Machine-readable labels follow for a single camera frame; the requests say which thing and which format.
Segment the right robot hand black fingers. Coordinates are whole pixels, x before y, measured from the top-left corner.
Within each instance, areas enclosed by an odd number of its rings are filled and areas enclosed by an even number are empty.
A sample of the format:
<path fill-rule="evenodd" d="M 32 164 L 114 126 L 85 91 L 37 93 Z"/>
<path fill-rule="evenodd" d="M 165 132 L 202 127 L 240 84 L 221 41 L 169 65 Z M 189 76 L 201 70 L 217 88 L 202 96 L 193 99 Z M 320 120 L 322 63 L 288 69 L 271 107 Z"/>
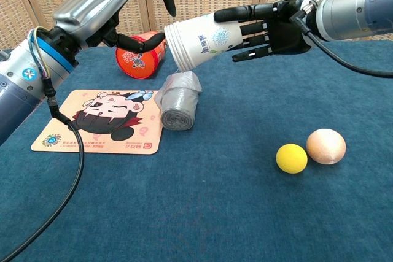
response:
<path fill-rule="evenodd" d="M 279 0 L 221 9 L 213 14 L 217 23 L 237 21 L 243 40 L 232 49 L 250 48 L 232 56 L 232 61 L 253 60 L 269 55 L 297 55 L 311 46 L 298 26 L 290 21 L 307 0 Z"/>

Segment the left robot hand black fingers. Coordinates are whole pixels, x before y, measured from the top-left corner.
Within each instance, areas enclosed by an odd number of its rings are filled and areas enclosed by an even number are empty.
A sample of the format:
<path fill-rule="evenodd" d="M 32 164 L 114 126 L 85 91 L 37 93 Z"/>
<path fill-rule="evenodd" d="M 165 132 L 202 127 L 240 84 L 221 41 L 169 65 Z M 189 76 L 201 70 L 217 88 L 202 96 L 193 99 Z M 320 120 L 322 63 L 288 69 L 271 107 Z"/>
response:
<path fill-rule="evenodd" d="M 55 25 L 72 37 L 81 49 L 105 43 L 129 52 L 153 50 L 165 39 L 157 33 L 145 42 L 118 33 L 119 12 L 128 0 L 66 0 L 54 13 Z M 168 13 L 175 17 L 174 0 L 163 0 Z"/>

